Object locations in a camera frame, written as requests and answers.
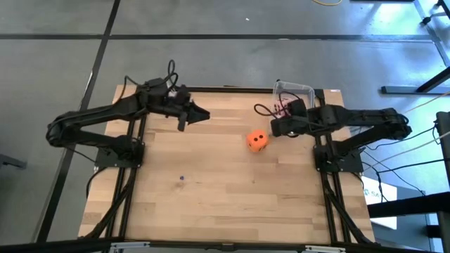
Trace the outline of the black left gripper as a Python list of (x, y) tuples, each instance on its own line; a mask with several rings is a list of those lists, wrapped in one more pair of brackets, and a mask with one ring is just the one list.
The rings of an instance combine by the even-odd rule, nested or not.
[(210, 112), (196, 105), (194, 100), (188, 100), (182, 104), (173, 101), (166, 101), (163, 104), (165, 117), (178, 118), (177, 129), (184, 131), (186, 125), (202, 122), (210, 119)]

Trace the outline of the orange foam die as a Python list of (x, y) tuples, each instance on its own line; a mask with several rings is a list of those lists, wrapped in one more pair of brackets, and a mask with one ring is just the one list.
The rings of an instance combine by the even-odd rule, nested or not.
[(259, 152), (265, 149), (269, 143), (269, 136), (264, 130), (257, 129), (246, 136), (247, 147), (252, 152)]

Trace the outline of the clear plastic bin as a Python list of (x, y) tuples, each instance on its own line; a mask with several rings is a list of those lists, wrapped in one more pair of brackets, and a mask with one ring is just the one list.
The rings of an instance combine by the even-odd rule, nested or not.
[(277, 80), (273, 87), (272, 98), (273, 109), (276, 101), (282, 98), (289, 98), (291, 100), (301, 98), (306, 108), (309, 109), (314, 107), (315, 93), (310, 86)]

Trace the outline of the white printed sheet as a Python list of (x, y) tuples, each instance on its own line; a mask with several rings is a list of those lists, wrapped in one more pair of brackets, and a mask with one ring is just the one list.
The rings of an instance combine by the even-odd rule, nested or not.
[[(398, 200), (397, 187), (386, 183), (381, 183), (379, 185), (378, 180), (370, 179), (365, 176), (362, 176), (361, 180), (363, 181), (364, 197), (367, 205)], [(371, 222), (392, 230), (397, 229), (397, 217), (395, 216), (371, 218)]]

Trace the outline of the black desk leg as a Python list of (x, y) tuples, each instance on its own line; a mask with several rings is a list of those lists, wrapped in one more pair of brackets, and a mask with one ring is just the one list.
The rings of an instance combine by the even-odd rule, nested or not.
[(450, 92), (450, 87), (439, 87), (439, 85), (448, 80), (450, 80), (450, 67), (420, 86), (382, 86), (380, 92), (389, 95), (444, 95)]

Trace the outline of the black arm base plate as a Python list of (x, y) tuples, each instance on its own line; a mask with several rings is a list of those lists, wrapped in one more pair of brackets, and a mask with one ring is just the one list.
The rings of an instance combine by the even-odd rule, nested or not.
[(112, 148), (99, 148), (94, 162), (96, 167), (134, 168), (143, 163), (146, 144), (136, 138), (132, 139), (131, 150), (116, 153)]
[(317, 145), (313, 148), (316, 169), (324, 172), (362, 172), (361, 152), (354, 150), (346, 155), (333, 156), (327, 146)]

